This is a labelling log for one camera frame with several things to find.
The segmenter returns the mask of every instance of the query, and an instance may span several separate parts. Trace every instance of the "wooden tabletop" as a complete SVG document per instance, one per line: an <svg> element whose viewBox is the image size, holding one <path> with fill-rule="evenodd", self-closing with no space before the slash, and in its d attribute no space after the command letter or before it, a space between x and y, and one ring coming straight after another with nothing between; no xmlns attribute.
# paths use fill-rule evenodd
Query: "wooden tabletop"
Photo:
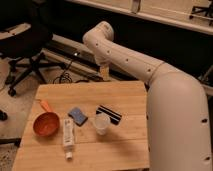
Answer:
<svg viewBox="0 0 213 171"><path fill-rule="evenodd" d="M45 99L62 122L67 113L79 107L89 117L75 125L73 159L66 161L62 148L62 124L52 137L37 137L35 118L44 113L39 100ZM92 125L99 105L120 113L119 125L110 125L105 136L97 135ZM128 170L148 168L146 129L146 91L140 81L41 85L22 137L13 170Z"/></svg>

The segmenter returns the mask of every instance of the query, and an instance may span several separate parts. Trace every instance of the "tube cap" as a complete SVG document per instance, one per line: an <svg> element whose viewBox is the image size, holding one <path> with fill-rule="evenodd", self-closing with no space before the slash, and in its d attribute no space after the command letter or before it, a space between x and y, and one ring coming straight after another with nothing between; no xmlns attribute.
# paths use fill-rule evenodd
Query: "tube cap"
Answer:
<svg viewBox="0 0 213 171"><path fill-rule="evenodd" d="M72 158L72 152L66 152L66 159L71 159Z"/></svg>

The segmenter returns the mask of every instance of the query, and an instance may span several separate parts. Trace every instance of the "office chair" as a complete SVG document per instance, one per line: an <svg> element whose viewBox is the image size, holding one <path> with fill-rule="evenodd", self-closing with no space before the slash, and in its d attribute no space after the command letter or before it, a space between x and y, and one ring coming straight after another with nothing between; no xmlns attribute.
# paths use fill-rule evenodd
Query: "office chair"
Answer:
<svg viewBox="0 0 213 171"><path fill-rule="evenodd" d="M52 39L52 32L41 25L36 16L36 9L31 0L2 0L0 2L0 57L10 58L10 73L17 67L26 70L14 80L9 74L6 83L10 84L8 94L14 96L14 87L32 71L46 83L39 68L60 66L64 63L50 62L41 53L42 47ZM28 59L29 63L19 63Z"/></svg>
<svg viewBox="0 0 213 171"><path fill-rule="evenodd" d="M189 19L192 19L198 13L205 13L205 17L210 17L209 25L211 26L213 23L213 0L210 0L211 3L208 7L201 7L201 6L193 6L191 15Z"/></svg>

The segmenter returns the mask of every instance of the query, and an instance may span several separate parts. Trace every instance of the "clear plastic cup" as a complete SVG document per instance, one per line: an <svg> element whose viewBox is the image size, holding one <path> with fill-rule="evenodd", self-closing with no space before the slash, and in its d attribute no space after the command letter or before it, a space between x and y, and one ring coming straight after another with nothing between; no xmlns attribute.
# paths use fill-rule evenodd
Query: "clear plastic cup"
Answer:
<svg viewBox="0 0 213 171"><path fill-rule="evenodd" d="M105 135L110 125L110 117L104 113L97 114L95 116L93 125L99 135Z"/></svg>

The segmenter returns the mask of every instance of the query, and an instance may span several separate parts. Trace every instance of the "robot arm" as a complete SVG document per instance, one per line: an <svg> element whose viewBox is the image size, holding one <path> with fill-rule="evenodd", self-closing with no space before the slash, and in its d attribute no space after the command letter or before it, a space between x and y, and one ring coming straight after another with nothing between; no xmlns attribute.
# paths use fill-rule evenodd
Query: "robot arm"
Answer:
<svg viewBox="0 0 213 171"><path fill-rule="evenodd" d="M112 62L150 86L150 169L212 171L208 105L201 84L164 61L113 43L113 36L112 27L101 22L84 35L83 42L98 65Z"/></svg>

